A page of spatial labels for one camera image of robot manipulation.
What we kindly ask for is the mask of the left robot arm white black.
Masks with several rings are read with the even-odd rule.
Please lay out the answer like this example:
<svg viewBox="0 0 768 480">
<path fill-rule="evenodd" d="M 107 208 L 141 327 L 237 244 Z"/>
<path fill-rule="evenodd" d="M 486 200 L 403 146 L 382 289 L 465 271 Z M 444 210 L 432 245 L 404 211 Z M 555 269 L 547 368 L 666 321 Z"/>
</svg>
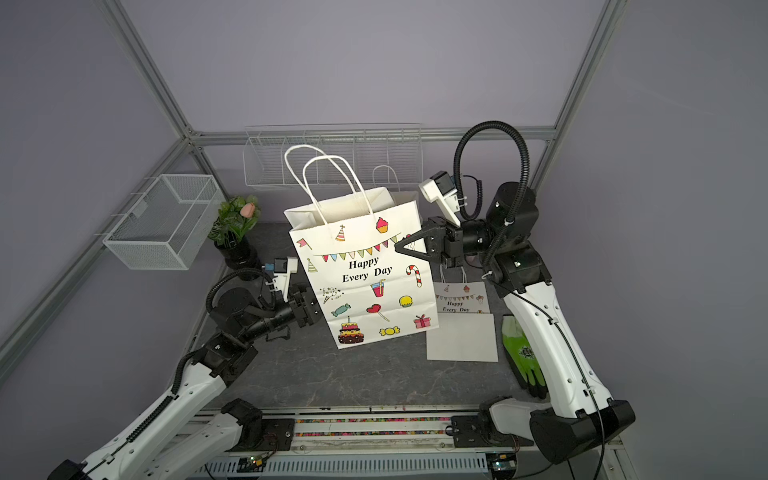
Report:
<svg viewBox="0 0 768 480">
<path fill-rule="evenodd" d="M 84 460 L 62 461 L 50 478 L 185 479 L 234 447 L 278 451 L 287 436 L 242 399 L 228 402 L 198 432 L 174 439 L 247 369 L 257 355 L 256 340 L 287 339 L 290 323 L 304 327 L 322 320 L 312 290 L 292 285 L 297 271 L 297 259 L 287 257 L 275 260 L 270 272 L 244 268 L 224 276 L 205 301 L 218 325 L 214 336 L 182 356 L 170 387 L 128 427 Z"/>
</svg>

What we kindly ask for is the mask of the large white party paper bag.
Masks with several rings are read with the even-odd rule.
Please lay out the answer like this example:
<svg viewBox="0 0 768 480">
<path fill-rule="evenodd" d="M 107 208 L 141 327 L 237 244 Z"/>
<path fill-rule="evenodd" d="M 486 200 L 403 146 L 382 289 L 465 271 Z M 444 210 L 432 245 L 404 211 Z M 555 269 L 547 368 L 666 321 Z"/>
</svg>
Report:
<svg viewBox="0 0 768 480">
<path fill-rule="evenodd" d="M 449 281 L 441 267 L 434 291 L 439 326 L 426 334 L 427 359 L 496 363 L 496 327 L 485 284 L 470 281 L 464 268 L 457 281 Z"/>
</svg>

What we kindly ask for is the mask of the small white party paper bag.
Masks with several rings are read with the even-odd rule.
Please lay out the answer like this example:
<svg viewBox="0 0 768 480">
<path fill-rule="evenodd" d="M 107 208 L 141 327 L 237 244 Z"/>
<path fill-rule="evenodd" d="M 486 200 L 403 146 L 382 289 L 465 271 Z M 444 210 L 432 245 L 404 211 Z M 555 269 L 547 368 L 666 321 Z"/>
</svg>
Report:
<svg viewBox="0 0 768 480">
<path fill-rule="evenodd" d="M 438 328 L 431 267 L 395 251 L 421 228 L 416 201 L 396 205 L 385 187 L 367 189 L 341 156 L 310 147 L 294 180 L 310 193 L 311 167 L 329 162 L 350 192 L 284 215 L 290 237 L 330 333 L 340 349 L 393 340 Z"/>
</svg>

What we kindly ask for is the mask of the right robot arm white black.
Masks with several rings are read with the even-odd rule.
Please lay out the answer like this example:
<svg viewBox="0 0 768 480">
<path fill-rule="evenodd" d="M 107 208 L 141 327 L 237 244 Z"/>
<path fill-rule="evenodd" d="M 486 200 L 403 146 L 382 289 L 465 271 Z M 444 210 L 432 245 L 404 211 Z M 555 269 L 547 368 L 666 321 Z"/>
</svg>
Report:
<svg viewBox="0 0 768 480">
<path fill-rule="evenodd" d="M 497 190 L 486 216 L 469 213 L 464 204 L 461 162 L 469 141 L 496 130 L 515 143 L 520 177 Z M 480 432 L 492 444 L 503 437 L 530 439 L 552 465 L 561 464 L 607 443 L 636 419 L 626 400 L 616 399 L 591 368 L 557 299 L 552 276 L 530 235 L 539 217 L 536 193 L 529 186 L 530 155 L 522 134 L 498 120 L 471 127 L 459 140 L 453 171 L 440 171 L 419 186 L 439 217 L 395 245 L 397 253 L 448 268 L 469 257 L 480 261 L 483 278 L 511 312 L 508 332 L 525 339 L 538 363 L 528 379 L 531 392 L 547 406 L 507 398 L 481 410 Z"/>
</svg>

